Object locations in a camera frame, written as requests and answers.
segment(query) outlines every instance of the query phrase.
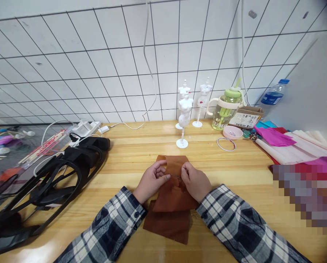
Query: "pink bowl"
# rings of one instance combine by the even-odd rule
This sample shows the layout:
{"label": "pink bowl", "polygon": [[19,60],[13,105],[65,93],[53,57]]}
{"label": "pink bowl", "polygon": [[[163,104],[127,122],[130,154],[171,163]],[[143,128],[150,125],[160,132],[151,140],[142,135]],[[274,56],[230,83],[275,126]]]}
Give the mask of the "pink bowl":
{"label": "pink bowl", "polygon": [[243,131],[238,127],[227,125],[223,129],[223,135],[228,139],[236,140],[243,136]]}

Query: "wooden desk surface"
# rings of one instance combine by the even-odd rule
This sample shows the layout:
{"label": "wooden desk surface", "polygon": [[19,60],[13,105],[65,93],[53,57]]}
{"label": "wooden desk surface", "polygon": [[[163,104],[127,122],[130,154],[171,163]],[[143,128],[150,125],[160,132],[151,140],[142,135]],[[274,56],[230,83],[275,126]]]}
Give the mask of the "wooden desk surface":
{"label": "wooden desk surface", "polygon": [[[102,206],[122,186],[134,189],[138,185],[143,172],[154,163],[157,155],[186,155],[194,167],[206,173],[213,186],[221,183],[229,186],[309,260],[327,262],[327,235],[322,235],[322,229],[306,227],[306,221],[294,212],[289,199],[282,196],[268,170],[271,159],[252,141],[236,141],[234,152],[221,150],[216,139],[222,137],[222,132],[212,129],[211,119],[202,120],[202,123],[201,128],[190,124],[185,129],[189,142],[186,149],[176,146],[181,136],[181,131],[174,127],[176,121],[149,122],[139,130],[124,125],[112,128],[104,134],[111,140],[112,149],[102,170],[36,240],[0,255],[0,262],[53,262],[89,227]],[[220,141],[220,144],[226,149],[232,148],[228,141]],[[30,211],[23,210],[22,214],[27,216]],[[44,222],[53,212],[39,211],[28,223]],[[188,245],[143,230],[142,223],[118,262],[236,262],[196,211],[191,215],[193,224]]]}

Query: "mannequin base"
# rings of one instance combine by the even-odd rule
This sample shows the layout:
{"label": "mannequin base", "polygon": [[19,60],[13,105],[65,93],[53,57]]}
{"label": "mannequin base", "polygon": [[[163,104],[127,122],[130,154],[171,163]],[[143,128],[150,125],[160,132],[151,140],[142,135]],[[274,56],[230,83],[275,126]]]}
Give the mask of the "mannequin base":
{"label": "mannequin base", "polygon": [[176,124],[176,129],[182,130],[183,128],[179,126],[179,123]]}
{"label": "mannequin base", "polygon": [[183,142],[182,142],[182,139],[179,139],[176,142],[176,145],[177,145],[178,148],[184,149],[184,148],[187,148],[188,147],[188,142],[185,139],[183,139]]}
{"label": "mannequin base", "polygon": [[203,126],[203,124],[202,124],[201,122],[194,121],[194,122],[193,122],[193,126],[194,126],[194,127],[197,127],[197,128],[200,128],[201,126]]}

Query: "hand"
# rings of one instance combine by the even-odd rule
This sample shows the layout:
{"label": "hand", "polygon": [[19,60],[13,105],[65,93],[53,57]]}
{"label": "hand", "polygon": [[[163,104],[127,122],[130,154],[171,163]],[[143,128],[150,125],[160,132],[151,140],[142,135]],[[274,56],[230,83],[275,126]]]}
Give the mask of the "hand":
{"label": "hand", "polygon": [[183,164],[181,177],[188,192],[198,203],[211,191],[211,183],[206,174],[195,169],[189,162]]}
{"label": "hand", "polygon": [[166,164],[166,160],[157,161],[144,172],[138,187],[133,192],[134,197],[141,205],[171,178],[171,175],[164,175],[166,169],[161,166],[164,164]]}

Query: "mannequin figurine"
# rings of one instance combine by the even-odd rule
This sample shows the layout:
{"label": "mannequin figurine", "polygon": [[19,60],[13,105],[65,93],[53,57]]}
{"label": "mannequin figurine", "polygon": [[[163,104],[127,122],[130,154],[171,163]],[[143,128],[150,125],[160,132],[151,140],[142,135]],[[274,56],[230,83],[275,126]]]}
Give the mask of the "mannequin figurine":
{"label": "mannequin figurine", "polygon": [[187,148],[188,142],[184,139],[184,128],[189,124],[190,121],[190,111],[193,107],[193,99],[189,98],[186,94],[183,100],[179,101],[181,115],[178,118],[179,126],[182,127],[182,138],[176,142],[178,148]]}
{"label": "mannequin figurine", "polygon": [[[184,80],[183,87],[179,87],[179,100],[183,100],[184,97],[189,94],[190,88],[187,87],[187,80]],[[176,128],[181,130],[182,127],[179,125],[179,123],[176,124]]]}
{"label": "mannequin figurine", "polygon": [[200,98],[198,99],[199,115],[198,120],[193,122],[193,126],[197,128],[203,126],[203,124],[199,121],[200,113],[201,109],[206,107],[208,101],[207,95],[212,90],[212,86],[208,84],[208,79],[209,77],[207,77],[207,81],[204,85],[200,85]]}

